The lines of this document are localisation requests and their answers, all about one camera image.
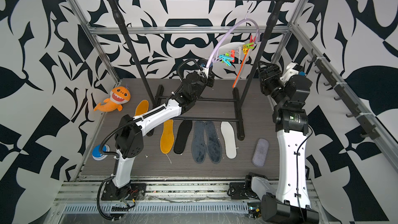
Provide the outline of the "white orange-edged insole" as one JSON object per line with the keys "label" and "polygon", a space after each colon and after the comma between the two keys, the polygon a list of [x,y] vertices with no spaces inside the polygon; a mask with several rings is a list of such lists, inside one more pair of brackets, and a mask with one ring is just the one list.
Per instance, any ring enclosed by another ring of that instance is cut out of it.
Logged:
{"label": "white orange-edged insole", "polygon": [[218,49],[218,55],[224,55],[226,53],[229,53],[231,50],[237,51],[239,47],[242,48],[244,44],[245,44],[244,42],[232,42],[223,45]]}

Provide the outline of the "black foam insole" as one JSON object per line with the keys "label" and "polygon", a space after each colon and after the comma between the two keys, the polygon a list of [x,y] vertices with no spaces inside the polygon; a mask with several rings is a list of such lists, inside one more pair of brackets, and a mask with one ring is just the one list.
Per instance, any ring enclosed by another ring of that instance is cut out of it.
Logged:
{"label": "black foam insole", "polygon": [[192,130],[192,120],[184,120],[180,124],[174,144],[175,154],[181,155],[184,152],[191,130]]}

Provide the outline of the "lilac round clip hanger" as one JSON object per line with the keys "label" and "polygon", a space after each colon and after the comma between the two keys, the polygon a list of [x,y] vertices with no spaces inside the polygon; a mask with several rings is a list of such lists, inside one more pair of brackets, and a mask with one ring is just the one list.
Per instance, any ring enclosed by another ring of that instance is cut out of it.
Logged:
{"label": "lilac round clip hanger", "polygon": [[237,29],[238,27],[240,27],[242,24],[248,23],[248,22],[252,23],[253,26],[254,26],[254,28],[255,28],[255,40],[254,40],[254,42],[256,43],[256,42],[259,41],[259,37],[260,37],[260,27],[259,27],[259,25],[256,23],[256,21],[254,21],[253,19],[248,18],[249,11],[251,10],[251,8],[252,8],[252,6],[253,6],[253,4],[254,4],[254,0],[247,0],[247,2],[250,3],[250,5],[249,5],[249,7],[248,7],[248,9],[247,9],[247,11],[246,11],[246,14],[245,14],[244,19],[242,19],[242,20],[240,20],[239,22],[237,22],[234,26],[232,26],[232,27],[227,31],[227,33],[225,33],[225,34],[223,35],[223,37],[221,38],[221,40],[220,40],[220,41],[218,42],[218,44],[214,47],[213,51],[212,51],[211,54],[209,55],[208,60],[207,60],[207,63],[206,63],[206,65],[205,65],[205,68],[206,68],[206,69],[210,69],[210,67],[211,67],[214,63],[217,63],[217,62],[218,62],[217,56],[218,56],[218,52],[219,52],[219,49],[220,49],[221,45],[224,43],[224,41],[227,39],[227,37],[228,37],[229,35],[231,35],[231,34],[233,34],[233,33],[236,33],[236,32],[237,32],[236,29]]}

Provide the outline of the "dark grey felt insole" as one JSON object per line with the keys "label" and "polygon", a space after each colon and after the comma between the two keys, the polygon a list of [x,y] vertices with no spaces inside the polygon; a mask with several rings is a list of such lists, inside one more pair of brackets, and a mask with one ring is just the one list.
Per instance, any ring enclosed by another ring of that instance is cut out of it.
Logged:
{"label": "dark grey felt insole", "polygon": [[222,148],[213,122],[206,121],[204,128],[207,135],[207,152],[212,163],[219,164],[222,157]]}
{"label": "dark grey felt insole", "polygon": [[204,122],[196,121],[191,145],[191,153],[194,161],[198,164],[204,162],[206,157],[206,144],[204,141]]}

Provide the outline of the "orange fuzzy insole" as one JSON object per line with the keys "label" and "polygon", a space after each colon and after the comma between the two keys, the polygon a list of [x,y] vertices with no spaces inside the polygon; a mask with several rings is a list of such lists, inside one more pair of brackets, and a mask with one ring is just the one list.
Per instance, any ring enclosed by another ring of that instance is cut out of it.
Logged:
{"label": "orange fuzzy insole", "polygon": [[163,132],[160,139],[160,149],[163,154],[168,154],[174,145],[174,121],[172,119],[163,123]]}
{"label": "orange fuzzy insole", "polygon": [[134,116],[139,116],[147,113],[149,110],[149,102],[147,100],[142,100],[136,107]]}

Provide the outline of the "grey orange-edged insole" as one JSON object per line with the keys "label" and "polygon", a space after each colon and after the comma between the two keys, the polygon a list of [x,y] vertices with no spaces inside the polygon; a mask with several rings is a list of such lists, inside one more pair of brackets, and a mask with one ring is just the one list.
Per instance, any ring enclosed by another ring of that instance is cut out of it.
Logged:
{"label": "grey orange-edged insole", "polygon": [[238,50],[238,54],[239,54],[238,60],[240,61],[240,67],[239,67],[239,71],[237,73],[236,79],[235,79],[235,81],[233,83],[233,88],[236,87],[236,85],[237,85],[237,83],[238,83],[238,81],[240,79],[240,74],[243,71],[247,55],[251,53],[252,49],[254,49],[254,43],[244,44]]}

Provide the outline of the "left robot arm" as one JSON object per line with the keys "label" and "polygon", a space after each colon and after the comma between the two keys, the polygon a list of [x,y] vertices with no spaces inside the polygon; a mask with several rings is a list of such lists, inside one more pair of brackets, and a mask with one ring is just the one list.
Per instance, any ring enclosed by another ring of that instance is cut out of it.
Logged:
{"label": "left robot arm", "polygon": [[119,126],[99,145],[102,155],[116,159],[114,173],[104,180],[106,200],[125,200],[132,195],[131,171],[135,157],[144,149],[144,137],[162,123],[190,110],[206,87],[212,87],[215,75],[210,64],[201,66],[195,59],[184,61],[177,69],[181,84],[176,92],[157,108],[136,117],[124,116]]}

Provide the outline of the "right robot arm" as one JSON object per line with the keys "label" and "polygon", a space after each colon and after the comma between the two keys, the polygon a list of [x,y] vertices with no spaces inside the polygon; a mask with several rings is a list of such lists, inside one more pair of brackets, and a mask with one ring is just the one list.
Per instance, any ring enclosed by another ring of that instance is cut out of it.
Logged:
{"label": "right robot arm", "polygon": [[261,92],[276,103],[273,122],[280,152],[278,187],[272,188],[264,176],[249,173],[240,186],[230,184],[227,194],[234,199],[259,199],[259,208],[249,213],[265,222],[317,224],[320,216],[311,207],[305,167],[306,141],[313,130],[304,105],[313,83],[294,62],[281,71],[277,64],[260,61],[258,72]]}

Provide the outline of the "grey fabric case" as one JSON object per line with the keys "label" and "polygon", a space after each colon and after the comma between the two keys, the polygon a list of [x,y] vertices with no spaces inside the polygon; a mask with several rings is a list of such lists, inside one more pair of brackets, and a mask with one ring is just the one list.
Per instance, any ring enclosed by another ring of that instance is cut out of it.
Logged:
{"label": "grey fabric case", "polygon": [[252,163],[256,167],[263,167],[266,161],[269,142],[265,139],[258,139],[256,148],[252,157]]}

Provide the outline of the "orange shark plush toy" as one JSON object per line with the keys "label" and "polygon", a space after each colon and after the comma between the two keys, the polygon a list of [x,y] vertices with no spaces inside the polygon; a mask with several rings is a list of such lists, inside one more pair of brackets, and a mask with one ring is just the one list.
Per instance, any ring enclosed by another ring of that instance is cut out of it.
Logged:
{"label": "orange shark plush toy", "polygon": [[123,104],[129,102],[131,99],[131,94],[128,88],[126,87],[116,87],[111,90],[109,98],[105,99],[102,103],[98,103],[94,108],[94,111],[101,112],[113,112],[113,111],[122,111]]}

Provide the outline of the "black garment rack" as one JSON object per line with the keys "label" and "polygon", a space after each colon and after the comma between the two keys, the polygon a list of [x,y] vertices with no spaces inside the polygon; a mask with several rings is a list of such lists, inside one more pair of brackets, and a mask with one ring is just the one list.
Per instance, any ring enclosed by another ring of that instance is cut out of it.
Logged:
{"label": "black garment rack", "polygon": [[[152,91],[149,87],[149,84],[147,82],[146,76],[144,75],[143,68],[141,66],[141,63],[138,59],[138,56],[136,54],[136,51],[134,49],[134,46],[132,44],[131,38],[130,38],[130,33],[129,29],[127,28],[125,24],[124,17],[120,11],[120,7],[118,6],[116,0],[106,0],[108,1],[112,14],[114,17],[114,20],[119,28],[119,31],[121,32],[121,35],[123,35],[123,38],[125,39],[125,42],[127,44],[127,47],[129,49],[129,53],[132,56],[132,59],[137,67],[137,70],[140,74],[141,80],[146,88],[146,91],[148,93],[149,98],[152,101],[153,107],[158,107],[160,106],[161,100],[164,99],[162,94],[153,96]],[[249,74],[249,78],[246,80],[246,85],[244,88],[244,91],[242,94],[239,94],[238,89],[233,89],[233,98],[232,99],[221,99],[221,98],[208,98],[208,97],[199,97],[200,101],[209,101],[209,102],[233,102],[234,103],[234,110],[235,110],[235,118],[234,119],[227,119],[227,118],[208,118],[208,121],[231,121],[231,122],[236,122],[236,127],[237,127],[237,138],[240,141],[243,141],[245,138],[245,132],[244,132],[244,121],[243,121],[243,115],[241,112],[244,100],[246,98],[246,95],[248,93],[248,90],[250,88],[250,84],[254,78],[255,72],[256,72],[256,66],[258,65],[262,53],[265,49],[265,46],[274,30],[274,27],[276,26],[276,22],[278,21],[279,13],[280,10],[283,6],[284,3],[293,3],[295,0],[209,0],[209,1],[274,1],[274,7],[272,10],[272,13],[270,14],[267,24],[264,30],[264,33],[262,35],[258,34],[257,41],[260,41],[260,46],[259,50],[257,53],[257,56],[254,60],[254,64],[252,66],[252,69]]]}

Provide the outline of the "blue round button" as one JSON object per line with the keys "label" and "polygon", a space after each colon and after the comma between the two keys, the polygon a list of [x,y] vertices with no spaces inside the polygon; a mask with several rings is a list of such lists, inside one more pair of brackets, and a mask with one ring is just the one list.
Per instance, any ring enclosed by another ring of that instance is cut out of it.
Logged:
{"label": "blue round button", "polygon": [[[103,147],[103,151],[106,151],[106,152],[110,151],[110,147],[107,144],[105,144],[104,147]],[[104,154],[100,153],[100,145],[97,145],[97,146],[95,146],[93,148],[93,150],[92,150],[92,158],[94,160],[102,161],[102,160],[106,159],[107,157],[108,157],[108,155],[104,155]]]}

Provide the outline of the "wall hook rail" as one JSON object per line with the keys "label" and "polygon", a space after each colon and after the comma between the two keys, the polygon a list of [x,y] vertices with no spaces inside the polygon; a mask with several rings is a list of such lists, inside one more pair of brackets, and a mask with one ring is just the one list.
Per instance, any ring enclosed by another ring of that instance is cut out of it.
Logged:
{"label": "wall hook rail", "polygon": [[319,71],[317,74],[322,74],[327,83],[326,87],[331,87],[336,93],[337,97],[335,101],[343,101],[350,113],[346,114],[347,118],[355,118],[360,126],[364,130],[364,134],[360,136],[362,138],[370,138],[375,140],[380,137],[379,132],[376,130],[377,125],[375,121],[371,120],[372,113],[369,110],[365,110],[365,107],[361,105],[359,98],[354,94],[348,83],[345,82],[333,66],[328,62],[325,57],[317,57],[313,55],[311,62],[315,63]]}

